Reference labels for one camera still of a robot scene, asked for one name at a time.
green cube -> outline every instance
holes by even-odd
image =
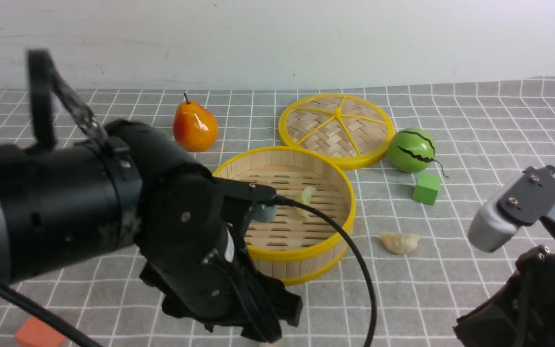
[[[433,205],[440,190],[440,182],[440,176],[421,172],[417,178],[417,185],[414,187],[412,200]]]

yellow plastic spoke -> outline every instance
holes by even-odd
[[[346,97],[344,96],[344,97],[342,97],[342,101],[340,102],[340,105],[337,106],[337,108],[339,108],[340,111],[342,110],[342,106],[344,106],[345,101],[346,101]]]
[[[302,142],[304,142],[305,140],[307,140],[308,138],[310,138],[310,136],[312,136],[312,134],[314,134],[315,132],[318,131],[318,129],[324,127],[325,125],[329,124],[330,121],[332,121],[333,119],[335,119],[335,116],[330,117],[328,120],[320,123],[320,125],[318,125],[316,128],[313,128],[312,130],[310,130],[310,132],[308,132],[307,134],[305,134],[304,137],[301,138],[301,140],[297,141],[298,145],[301,145]]]
[[[295,110],[333,114],[333,111],[323,110],[322,108],[314,108],[314,107],[296,107]]]
[[[378,119],[373,119],[373,118],[369,118],[369,117],[365,117],[365,116],[355,116],[354,114],[342,114],[342,117],[346,117],[346,118],[359,118],[359,119],[363,119],[363,120],[368,120],[368,121],[372,121],[374,123],[378,123],[378,124],[387,124],[384,121],[378,120]]]
[[[346,133],[346,136],[348,136],[348,140],[350,140],[350,143],[352,143],[353,147],[355,148],[355,152],[357,152],[357,155],[360,156],[361,152],[359,152],[359,148],[357,147],[357,144],[355,143],[355,141],[353,140],[352,135],[348,131],[348,127],[346,126],[346,124],[344,124],[343,120],[338,118],[337,121],[339,121],[342,128],[344,128],[344,132]]]

bolt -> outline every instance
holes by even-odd
[[[188,220],[190,220],[190,217],[190,213],[188,211],[185,211],[181,214],[181,222],[187,223]]]

green ball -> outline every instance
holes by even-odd
[[[434,161],[434,139],[418,128],[405,128],[395,134],[389,145],[389,159],[403,172],[422,171]]]

black stripe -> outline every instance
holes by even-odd
[[[404,133],[404,134],[413,134],[413,135],[416,135],[416,136],[422,138],[423,140],[427,141],[427,143],[430,144],[430,147],[432,148],[432,151],[434,151],[434,155],[436,155],[436,148],[434,148],[434,145],[432,145],[432,140],[430,140],[429,138],[426,138],[425,136],[423,136],[420,133],[409,132],[408,130],[402,130],[400,132]]]
[[[423,156],[421,156],[420,154],[414,154],[413,152],[408,151],[405,148],[402,148],[402,147],[399,147],[399,146],[397,146],[397,148],[401,149],[402,152],[408,154],[409,156],[415,158],[418,161],[427,162],[427,163],[431,163],[431,162],[434,161],[434,159],[432,159],[432,158],[423,158]]]

